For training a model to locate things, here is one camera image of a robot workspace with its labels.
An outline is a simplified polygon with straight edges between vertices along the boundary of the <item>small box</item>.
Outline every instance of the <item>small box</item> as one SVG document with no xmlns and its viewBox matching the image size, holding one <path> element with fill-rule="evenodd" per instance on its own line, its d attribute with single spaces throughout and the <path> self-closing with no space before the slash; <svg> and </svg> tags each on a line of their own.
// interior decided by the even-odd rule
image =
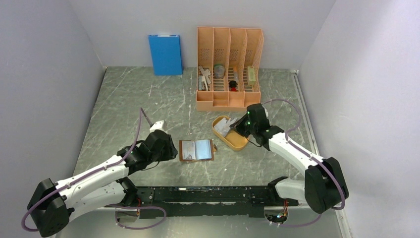
<svg viewBox="0 0 420 238">
<path fill-rule="evenodd" d="M 248 66 L 247 74 L 248 74 L 248 86 L 253 87 L 256 82 L 255 70 L 253 66 Z"/>
</svg>

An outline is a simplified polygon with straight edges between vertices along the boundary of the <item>floor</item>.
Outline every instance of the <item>floor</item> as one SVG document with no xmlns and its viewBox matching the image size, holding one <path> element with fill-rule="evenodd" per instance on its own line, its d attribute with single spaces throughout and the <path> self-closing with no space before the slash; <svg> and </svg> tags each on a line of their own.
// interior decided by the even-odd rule
<svg viewBox="0 0 420 238">
<path fill-rule="evenodd" d="M 251 143 L 235 152 L 217 138 L 211 123 L 220 115 L 241 117 L 244 113 L 198 112 L 195 108 L 196 68 L 187 68 L 182 76 L 154 76 L 151 67 L 109 67 L 92 112 L 89 128 L 77 161 L 74 174 L 94 167 L 133 142 L 138 110 L 143 107 L 154 122 L 164 119 L 167 132 L 178 149 L 179 140 L 213 139 L 218 151 L 215 160 L 181 163 L 179 158 L 160 163 L 152 170 L 130 176 L 136 185 L 150 186 L 213 186 L 266 185 L 288 176 L 303 179 L 286 160 L 257 148 Z M 278 69 L 260 69 L 262 102 L 283 98 L 298 105 L 298 94 L 290 72 Z M 285 103 L 267 106 L 270 123 L 282 129 L 293 127 L 297 114 Z M 310 149 L 304 125 L 291 137 Z M 149 134 L 143 123 L 139 139 Z"/>
<path fill-rule="evenodd" d="M 130 145 L 143 107 L 152 121 L 166 120 L 167 132 L 178 149 L 178 140 L 213 139 L 218 147 L 215 160 L 184 164 L 178 158 L 159 164 L 156 168 L 130 176 L 136 185 L 266 185 L 280 176 L 303 179 L 283 158 L 263 148 L 248 145 L 239 152 L 232 151 L 211 130 L 212 121 L 219 115 L 241 117 L 243 113 L 197 112 L 195 109 L 196 69 L 187 68 L 182 76 L 156 77 L 149 67 L 109 67 L 92 112 L 75 174 L 103 162 L 119 149 Z M 298 91 L 288 71 L 260 69 L 259 81 L 262 102 L 283 98 L 296 105 Z M 282 129 L 291 128 L 297 115 L 290 106 L 273 103 L 267 106 L 271 124 Z M 140 139 L 146 138 L 149 127 L 141 129 Z M 314 147 L 305 125 L 291 133 L 291 137 L 307 149 Z M 288 224 L 312 221 L 317 214 L 308 207 L 292 207 Z M 160 218 L 141 219 L 135 224 L 143 227 Z M 94 211 L 86 214 L 57 234 L 70 237 L 342 237 L 335 211 L 329 210 L 312 226 L 281 228 L 270 226 L 263 218 L 247 216 L 169 217 L 158 228 L 130 231 L 115 226 L 113 211 Z"/>
</svg>

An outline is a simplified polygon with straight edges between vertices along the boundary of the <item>white wall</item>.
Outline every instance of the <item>white wall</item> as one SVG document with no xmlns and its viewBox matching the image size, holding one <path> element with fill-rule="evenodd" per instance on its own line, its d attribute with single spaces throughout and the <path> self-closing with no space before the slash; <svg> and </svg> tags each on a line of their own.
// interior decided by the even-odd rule
<svg viewBox="0 0 420 238">
<path fill-rule="evenodd" d="M 197 26 L 264 30 L 261 67 L 298 69 L 335 0 L 70 0 L 99 58 L 152 66 L 148 34 L 180 34 L 184 66 L 197 66 Z"/>
<path fill-rule="evenodd" d="M 40 181 L 72 175 L 103 73 L 68 1 L 1 1 L 0 237 L 40 237 L 20 219 Z"/>
<path fill-rule="evenodd" d="M 299 79 L 354 237 L 419 237 L 420 2 L 337 0 Z"/>
</svg>

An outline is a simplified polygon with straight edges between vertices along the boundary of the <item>open book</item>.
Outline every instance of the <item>open book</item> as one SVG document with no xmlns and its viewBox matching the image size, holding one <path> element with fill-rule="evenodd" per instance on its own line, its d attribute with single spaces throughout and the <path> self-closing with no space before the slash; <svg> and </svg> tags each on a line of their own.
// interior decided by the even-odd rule
<svg viewBox="0 0 420 238">
<path fill-rule="evenodd" d="M 212 140 L 180 140 L 180 161 L 214 160 Z"/>
</svg>

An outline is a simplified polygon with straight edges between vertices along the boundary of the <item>metal frame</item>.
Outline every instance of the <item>metal frame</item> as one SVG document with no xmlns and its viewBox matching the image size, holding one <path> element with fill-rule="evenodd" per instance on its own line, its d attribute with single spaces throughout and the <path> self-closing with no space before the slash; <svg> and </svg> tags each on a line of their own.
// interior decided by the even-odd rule
<svg viewBox="0 0 420 238">
<path fill-rule="evenodd" d="M 308 137 L 310 139 L 311 150 L 315 154 L 319 155 L 318 145 L 316 144 L 314 130 L 312 129 L 311 121 L 309 120 L 309 115 L 306 109 L 306 104 L 305 104 L 305 100 L 302 94 L 301 86 L 299 84 L 298 76 L 295 73 L 290 73 L 290 75 L 292 77 L 293 83 L 295 84 L 296 92 L 299 95 L 298 97 L 299 106 L 303 113 L 303 122 L 306 128 L 308 129 L 307 132 L 308 132 Z M 346 211 L 344 209 L 338 210 L 335 212 L 335 214 L 337 215 L 338 225 L 340 227 L 343 238 L 352 238 L 353 235 L 349 226 L 349 221 L 347 220 Z"/>
</svg>

